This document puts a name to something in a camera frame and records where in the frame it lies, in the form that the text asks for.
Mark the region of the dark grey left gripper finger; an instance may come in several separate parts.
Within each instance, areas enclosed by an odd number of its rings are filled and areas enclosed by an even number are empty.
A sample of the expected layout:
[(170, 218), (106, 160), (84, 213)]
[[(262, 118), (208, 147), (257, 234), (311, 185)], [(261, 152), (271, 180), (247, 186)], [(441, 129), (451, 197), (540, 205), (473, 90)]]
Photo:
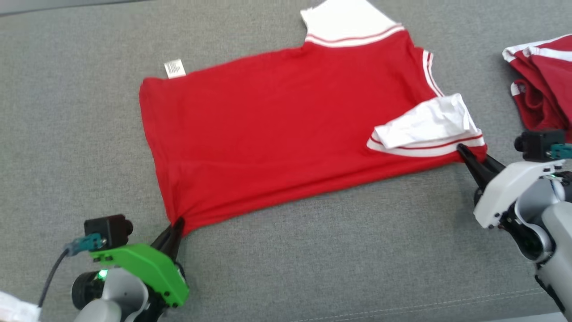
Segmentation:
[(168, 251), (174, 237), (174, 228), (169, 225), (152, 243), (151, 247), (158, 251)]
[(183, 238), (183, 231), (185, 227), (184, 218), (180, 217), (169, 228), (169, 238), (167, 240), (167, 255), (176, 262), (180, 244)]

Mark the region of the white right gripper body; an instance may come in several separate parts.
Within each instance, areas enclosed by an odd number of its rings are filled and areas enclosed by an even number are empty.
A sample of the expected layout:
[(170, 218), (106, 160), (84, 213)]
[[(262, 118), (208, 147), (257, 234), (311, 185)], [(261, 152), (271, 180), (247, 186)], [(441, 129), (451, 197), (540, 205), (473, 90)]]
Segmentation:
[(490, 181), (475, 206), (473, 214), (482, 228), (496, 227), (499, 217), (540, 178), (556, 172), (565, 160), (545, 163), (520, 161), (511, 163)]

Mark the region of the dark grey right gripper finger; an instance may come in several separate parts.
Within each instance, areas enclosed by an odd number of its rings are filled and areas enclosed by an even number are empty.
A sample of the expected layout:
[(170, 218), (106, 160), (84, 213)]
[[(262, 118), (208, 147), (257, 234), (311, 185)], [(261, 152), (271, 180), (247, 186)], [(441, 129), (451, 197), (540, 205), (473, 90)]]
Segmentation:
[(466, 145), (457, 145), (456, 151), (460, 154), (460, 157), (463, 159), (478, 187), (486, 188), (486, 186), (495, 177), (494, 173), (491, 173), (486, 169), (486, 167), (484, 167), (486, 157), (484, 161), (479, 161), (476, 155), (474, 155)]
[(484, 167), (486, 167), (486, 169), (488, 169), (488, 171), (490, 171), (491, 173), (494, 173), (494, 174), (498, 174), (503, 169), (506, 168), (506, 166), (504, 164), (502, 164), (500, 161), (497, 161), (495, 158), (493, 158), (490, 155), (486, 155), (486, 159), (484, 161)]

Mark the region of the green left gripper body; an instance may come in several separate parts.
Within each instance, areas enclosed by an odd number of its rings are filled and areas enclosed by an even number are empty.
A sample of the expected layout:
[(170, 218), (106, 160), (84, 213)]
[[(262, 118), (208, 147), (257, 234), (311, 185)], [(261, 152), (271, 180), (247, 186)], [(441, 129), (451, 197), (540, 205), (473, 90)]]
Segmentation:
[(166, 254), (149, 245), (136, 243), (89, 254), (102, 265), (122, 267), (141, 279), (159, 293), (168, 306), (183, 306), (189, 297), (189, 287), (178, 266)]

